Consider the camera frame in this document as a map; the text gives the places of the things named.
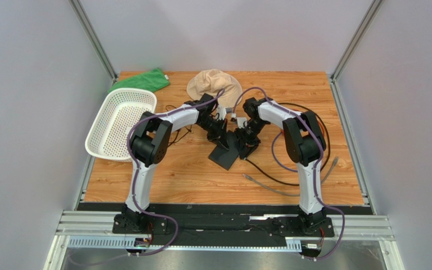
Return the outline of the black Mercury network switch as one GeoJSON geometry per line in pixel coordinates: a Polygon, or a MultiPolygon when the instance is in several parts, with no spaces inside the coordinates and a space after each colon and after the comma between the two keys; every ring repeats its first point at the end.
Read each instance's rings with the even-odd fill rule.
{"type": "Polygon", "coordinates": [[[229,149],[226,150],[220,146],[216,146],[208,158],[223,169],[230,170],[231,166],[239,156],[239,142],[233,131],[228,131],[227,139],[229,149]]]}

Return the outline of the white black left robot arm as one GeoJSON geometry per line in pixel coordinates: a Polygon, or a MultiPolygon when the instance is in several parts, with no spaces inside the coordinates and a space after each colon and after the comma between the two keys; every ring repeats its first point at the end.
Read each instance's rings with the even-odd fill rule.
{"type": "Polygon", "coordinates": [[[169,147],[171,134],[188,125],[198,125],[207,132],[207,139],[217,150],[229,151],[227,121],[218,115],[212,116],[218,107],[218,97],[204,94],[196,101],[187,101],[182,106],[165,114],[145,112],[130,130],[127,139],[128,152],[133,161],[133,174],[129,195],[120,214],[114,218],[114,232],[123,229],[145,233],[150,228],[150,190],[157,165],[163,160],[169,147]]]}

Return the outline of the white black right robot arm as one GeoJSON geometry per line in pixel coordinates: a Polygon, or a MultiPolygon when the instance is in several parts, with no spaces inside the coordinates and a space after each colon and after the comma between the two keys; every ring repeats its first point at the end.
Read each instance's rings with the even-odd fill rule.
{"type": "Polygon", "coordinates": [[[249,120],[235,129],[239,157],[247,159],[259,146],[258,134],[268,124],[283,130],[286,152],[297,165],[299,181],[299,221],[297,228],[304,235],[320,230],[326,221],[321,192],[321,160],[326,142],[312,111],[290,110],[272,100],[247,99],[243,110],[249,120]]]}

